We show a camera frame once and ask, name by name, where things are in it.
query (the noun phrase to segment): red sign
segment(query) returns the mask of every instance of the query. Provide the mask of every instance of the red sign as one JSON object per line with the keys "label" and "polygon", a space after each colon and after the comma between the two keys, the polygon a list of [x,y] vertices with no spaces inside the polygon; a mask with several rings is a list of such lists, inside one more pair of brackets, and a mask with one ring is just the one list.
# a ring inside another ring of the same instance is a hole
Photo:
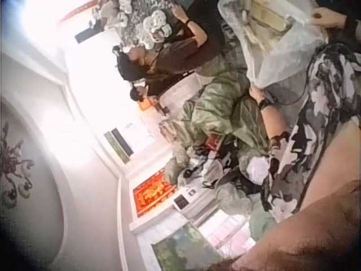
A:
{"label": "red sign", "polygon": [[137,216],[141,217],[155,209],[176,191],[176,187],[164,180],[164,169],[133,190]]}

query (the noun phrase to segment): wristwatch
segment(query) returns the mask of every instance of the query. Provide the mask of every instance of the wristwatch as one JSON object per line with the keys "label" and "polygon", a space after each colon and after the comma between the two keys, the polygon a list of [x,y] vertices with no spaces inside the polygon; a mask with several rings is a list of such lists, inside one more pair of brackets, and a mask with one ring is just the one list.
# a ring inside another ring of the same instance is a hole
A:
{"label": "wristwatch", "polygon": [[265,98],[264,100],[262,100],[259,104],[258,104],[258,108],[260,111],[262,111],[263,109],[265,109],[267,106],[272,106],[273,103],[268,100],[267,98]]}
{"label": "wristwatch", "polygon": [[188,20],[184,23],[184,25],[185,25],[185,26],[188,26],[188,24],[189,24],[191,21],[192,21],[191,19],[188,19]]}

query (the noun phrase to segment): camouflage pants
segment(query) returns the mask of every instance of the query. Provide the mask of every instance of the camouflage pants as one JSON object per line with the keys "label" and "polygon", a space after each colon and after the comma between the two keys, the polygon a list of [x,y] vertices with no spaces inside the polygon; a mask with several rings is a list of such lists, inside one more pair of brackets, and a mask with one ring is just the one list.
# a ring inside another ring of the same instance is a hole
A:
{"label": "camouflage pants", "polygon": [[291,134],[271,139],[262,204],[277,222],[299,211],[315,170],[338,128],[360,127],[361,62],[345,46],[317,49],[307,70],[306,98]]}

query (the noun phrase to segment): red banner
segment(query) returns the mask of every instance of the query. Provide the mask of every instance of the red banner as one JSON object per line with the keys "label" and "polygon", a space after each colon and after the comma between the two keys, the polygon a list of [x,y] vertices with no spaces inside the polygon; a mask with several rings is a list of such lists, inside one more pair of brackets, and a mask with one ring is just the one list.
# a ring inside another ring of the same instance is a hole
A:
{"label": "red banner", "polygon": [[66,20],[69,20],[71,17],[74,17],[75,15],[78,15],[79,13],[82,13],[83,11],[86,11],[89,8],[95,7],[98,4],[98,0],[93,0],[88,3],[85,3],[84,5],[77,7],[72,12],[66,14],[60,21],[59,24],[65,22]]}
{"label": "red banner", "polygon": [[164,169],[133,190],[137,216],[141,217],[155,209],[176,191],[176,187],[164,180]]}

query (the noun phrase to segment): white plastic bag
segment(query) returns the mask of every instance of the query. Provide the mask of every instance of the white plastic bag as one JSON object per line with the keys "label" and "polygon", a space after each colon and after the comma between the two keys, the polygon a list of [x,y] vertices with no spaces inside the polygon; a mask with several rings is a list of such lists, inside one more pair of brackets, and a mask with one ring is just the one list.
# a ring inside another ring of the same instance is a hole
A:
{"label": "white plastic bag", "polygon": [[241,42],[251,84],[265,88],[305,69],[315,49],[324,43],[323,34],[310,25],[313,9],[310,0],[270,0],[267,8],[296,22],[273,50],[262,51],[252,45],[244,33],[242,8],[245,0],[219,0],[219,11]]}

